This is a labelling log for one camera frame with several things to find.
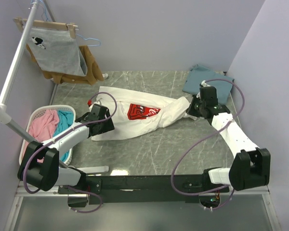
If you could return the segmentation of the white coca-cola t-shirt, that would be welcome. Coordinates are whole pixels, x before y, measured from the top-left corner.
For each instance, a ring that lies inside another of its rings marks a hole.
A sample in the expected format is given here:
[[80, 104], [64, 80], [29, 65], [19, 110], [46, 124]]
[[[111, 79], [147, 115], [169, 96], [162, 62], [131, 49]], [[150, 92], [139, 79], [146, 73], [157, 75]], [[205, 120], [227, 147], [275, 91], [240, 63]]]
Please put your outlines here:
[[181, 118], [196, 120], [186, 110], [190, 102], [184, 96], [178, 99], [146, 92], [101, 86], [97, 104], [114, 113], [115, 129], [92, 136], [93, 141], [116, 141], [135, 138], [158, 128], [165, 128]]

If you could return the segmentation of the pink garment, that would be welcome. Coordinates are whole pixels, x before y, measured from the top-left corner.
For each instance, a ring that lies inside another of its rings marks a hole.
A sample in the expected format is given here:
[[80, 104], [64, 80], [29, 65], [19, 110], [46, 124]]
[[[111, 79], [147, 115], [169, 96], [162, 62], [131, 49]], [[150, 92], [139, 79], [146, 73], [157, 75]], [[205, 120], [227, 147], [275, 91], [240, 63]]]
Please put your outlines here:
[[53, 137], [59, 117], [57, 110], [46, 109], [44, 112], [39, 112], [28, 127], [28, 133], [39, 142], [49, 140]]

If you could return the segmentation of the white clothes rack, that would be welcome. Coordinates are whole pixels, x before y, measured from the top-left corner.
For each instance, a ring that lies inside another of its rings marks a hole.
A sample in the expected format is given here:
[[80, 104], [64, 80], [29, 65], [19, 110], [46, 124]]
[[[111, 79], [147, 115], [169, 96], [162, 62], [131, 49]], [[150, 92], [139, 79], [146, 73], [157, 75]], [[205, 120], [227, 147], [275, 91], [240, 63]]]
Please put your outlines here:
[[14, 18], [26, 17], [41, 5], [28, 1], [23, 11], [16, 0], [0, 0], [0, 106], [11, 119], [0, 119], [0, 175], [16, 176], [23, 138], [7, 126], [28, 124], [36, 109], [49, 105], [54, 83], [46, 80], [26, 51], [26, 33]]

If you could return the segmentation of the black base beam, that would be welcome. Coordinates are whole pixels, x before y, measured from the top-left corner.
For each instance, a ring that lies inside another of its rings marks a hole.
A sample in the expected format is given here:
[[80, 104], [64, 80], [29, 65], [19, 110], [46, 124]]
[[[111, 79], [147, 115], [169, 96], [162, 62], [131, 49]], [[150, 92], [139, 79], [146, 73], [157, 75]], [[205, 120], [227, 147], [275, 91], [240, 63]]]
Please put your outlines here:
[[[207, 174], [177, 175], [175, 187], [188, 194], [217, 190]], [[185, 196], [171, 186], [170, 175], [153, 176], [88, 176], [82, 188], [101, 196], [104, 203], [186, 202], [198, 203], [198, 196]]]

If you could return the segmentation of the white laundry basket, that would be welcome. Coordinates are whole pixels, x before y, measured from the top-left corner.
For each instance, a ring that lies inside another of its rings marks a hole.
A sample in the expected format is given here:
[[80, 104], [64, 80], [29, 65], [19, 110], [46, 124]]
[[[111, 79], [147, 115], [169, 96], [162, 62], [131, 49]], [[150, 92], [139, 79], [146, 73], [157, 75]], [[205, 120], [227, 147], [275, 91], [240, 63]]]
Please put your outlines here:
[[69, 129], [75, 119], [76, 112], [71, 106], [44, 106], [32, 113], [26, 131], [37, 141], [43, 142]]

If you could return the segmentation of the wooden clip hanger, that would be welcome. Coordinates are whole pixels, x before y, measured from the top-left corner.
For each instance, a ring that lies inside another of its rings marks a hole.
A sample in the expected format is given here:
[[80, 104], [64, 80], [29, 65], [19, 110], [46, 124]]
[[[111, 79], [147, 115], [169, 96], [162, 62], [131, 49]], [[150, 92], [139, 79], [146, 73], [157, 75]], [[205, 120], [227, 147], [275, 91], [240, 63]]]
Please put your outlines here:
[[[25, 25], [28, 19], [23, 19], [21, 17], [14, 18], [13, 21], [17, 25], [17, 28], [20, 32], [23, 32]], [[49, 21], [41, 21], [41, 20], [34, 20], [33, 27], [36, 28], [44, 28], [50, 30], [58, 30], [58, 31], [68, 31], [71, 38], [76, 38], [76, 29], [78, 28], [77, 25], [74, 23], [59, 23], [59, 22], [49, 22]]]

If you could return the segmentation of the brown garment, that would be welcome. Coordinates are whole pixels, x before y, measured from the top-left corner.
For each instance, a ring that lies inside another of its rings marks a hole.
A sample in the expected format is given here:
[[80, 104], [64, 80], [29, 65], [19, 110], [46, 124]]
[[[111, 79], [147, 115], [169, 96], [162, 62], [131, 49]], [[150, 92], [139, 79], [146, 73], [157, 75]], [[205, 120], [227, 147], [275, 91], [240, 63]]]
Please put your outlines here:
[[[26, 45], [27, 50], [29, 51], [31, 55], [31, 59], [33, 62], [37, 63], [32, 51], [30, 50], [28, 44]], [[62, 73], [56, 73], [56, 72], [48, 72], [43, 71], [40, 67], [40, 70], [42, 71], [44, 77], [46, 79], [51, 79], [56, 84], [62, 84], [62, 83], [71, 83], [71, 84], [89, 84], [94, 85], [97, 81], [103, 81], [103, 74], [94, 58], [94, 56], [91, 54], [90, 49], [87, 46], [80, 46], [79, 47], [86, 65], [87, 65], [87, 75], [84, 77], [81, 76], [74, 76], [74, 75], [68, 75], [68, 74], [62, 74]]]

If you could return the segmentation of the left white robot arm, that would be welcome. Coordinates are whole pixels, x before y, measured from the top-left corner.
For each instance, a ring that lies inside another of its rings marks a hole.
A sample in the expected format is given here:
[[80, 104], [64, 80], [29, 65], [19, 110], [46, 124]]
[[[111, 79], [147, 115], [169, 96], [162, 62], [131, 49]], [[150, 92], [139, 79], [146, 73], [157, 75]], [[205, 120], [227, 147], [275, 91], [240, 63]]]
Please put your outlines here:
[[112, 116], [107, 107], [94, 104], [89, 112], [54, 138], [44, 143], [30, 142], [17, 173], [25, 190], [33, 194], [29, 185], [37, 191], [64, 186], [75, 193], [84, 192], [88, 188], [86, 174], [74, 167], [62, 167], [60, 155], [92, 136], [114, 130]]

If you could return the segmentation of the grey panda t-shirt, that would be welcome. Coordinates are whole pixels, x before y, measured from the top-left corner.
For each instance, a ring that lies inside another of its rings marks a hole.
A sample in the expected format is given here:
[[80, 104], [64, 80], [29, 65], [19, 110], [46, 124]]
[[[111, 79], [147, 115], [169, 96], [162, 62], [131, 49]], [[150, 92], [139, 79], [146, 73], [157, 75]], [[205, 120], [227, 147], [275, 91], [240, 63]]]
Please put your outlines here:
[[33, 28], [27, 44], [43, 71], [87, 75], [85, 59], [68, 31]]

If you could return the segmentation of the teal garment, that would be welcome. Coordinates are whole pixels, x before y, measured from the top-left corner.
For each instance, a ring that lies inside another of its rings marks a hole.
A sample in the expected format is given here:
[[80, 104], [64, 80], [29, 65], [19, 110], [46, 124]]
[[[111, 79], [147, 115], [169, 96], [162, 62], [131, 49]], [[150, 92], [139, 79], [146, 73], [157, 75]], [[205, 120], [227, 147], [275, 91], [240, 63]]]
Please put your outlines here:
[[74, 122], [74, 113], [71, 111], [58, 110], [57, 115], [59, 117], [59, 123], [53, 134], [54, 137], [67, 130]]

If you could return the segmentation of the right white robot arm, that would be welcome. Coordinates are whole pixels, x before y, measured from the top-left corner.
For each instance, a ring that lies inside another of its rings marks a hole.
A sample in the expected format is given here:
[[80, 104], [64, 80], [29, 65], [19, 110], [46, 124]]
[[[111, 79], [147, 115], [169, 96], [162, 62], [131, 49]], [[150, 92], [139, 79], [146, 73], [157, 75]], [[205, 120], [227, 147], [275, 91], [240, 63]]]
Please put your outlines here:
[[271, 155], [259, 148], [242, 131], [226, 105], [218, 104], [217, 90], [213, 86], [200, 87], [187, 109], [187, 114], [202, 117], [217, 131], [231, 150], [234, 160], [230, 168], [213, 168], [202, 180], [202, 188], [214, 191], [219, 184], [231, 185], [241, 191], [268, 185]]

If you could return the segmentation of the folded blue t-shirt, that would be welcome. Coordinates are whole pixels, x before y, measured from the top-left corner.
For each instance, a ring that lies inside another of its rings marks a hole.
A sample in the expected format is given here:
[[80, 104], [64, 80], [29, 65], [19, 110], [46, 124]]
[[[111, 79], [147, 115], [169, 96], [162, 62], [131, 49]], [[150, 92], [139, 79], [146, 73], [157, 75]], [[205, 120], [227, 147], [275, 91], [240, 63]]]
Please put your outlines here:
[[210, 81], [208, 84], [216, 88], [219, 104], [226, 104], [233, 85], [227, 81], [217, 81], [216, 79], [225, 79], [232, 82], [234, 79], [223, 74], [216, 73], [215, 71], [202, 65], [196, 65], [190, 70], [183, 87], [183, 92], [197, 95], [199, 93], [200, 84], [204, 80], [207, 81], [212, 79], [215, 79], [215, 81]]

